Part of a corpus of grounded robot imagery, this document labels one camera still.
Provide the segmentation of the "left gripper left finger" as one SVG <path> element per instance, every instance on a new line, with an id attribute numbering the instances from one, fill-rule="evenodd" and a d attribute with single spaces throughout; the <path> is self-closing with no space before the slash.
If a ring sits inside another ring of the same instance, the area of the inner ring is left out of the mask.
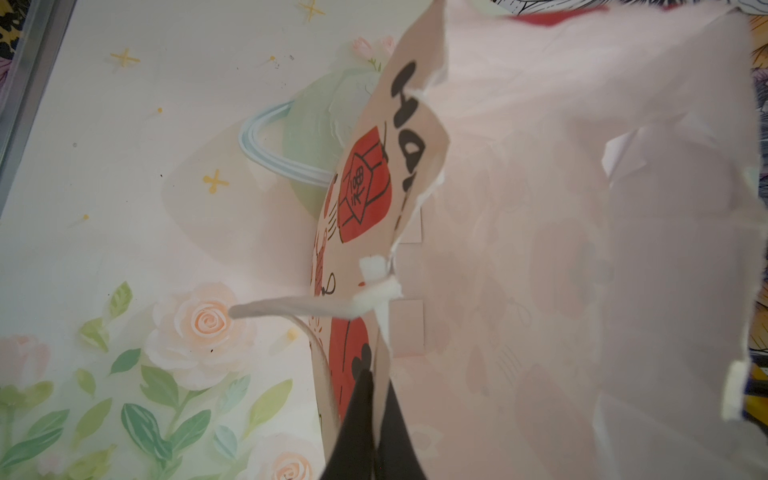
<path id="1" fill-rule="evenodd" d="M 321 480 L 371 480 L 374 464 L 373 376 L 363 370 Z"/>

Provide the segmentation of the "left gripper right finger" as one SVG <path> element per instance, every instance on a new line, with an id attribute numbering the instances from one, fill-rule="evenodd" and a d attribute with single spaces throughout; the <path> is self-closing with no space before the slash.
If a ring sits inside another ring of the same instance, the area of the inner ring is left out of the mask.
<path id="1" fill-rule="evenodd" d="M 379 444 L 374 456 L 376 480 L 426 480 L 418 461 L 396 392 L 389 384 Z"/>

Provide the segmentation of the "white red paper gift bag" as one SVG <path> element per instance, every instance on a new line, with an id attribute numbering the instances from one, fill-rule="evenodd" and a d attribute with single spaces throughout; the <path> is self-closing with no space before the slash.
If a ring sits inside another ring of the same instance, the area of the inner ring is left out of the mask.
<path id="1" fill-rule="evenodd" d="M 328 460 L 392 383 L 430 479 L 763 479 L 744 419 L 767 210 L 747 16 L 723 1 L 434 1 L 361 115 L 317 228 Z"/>

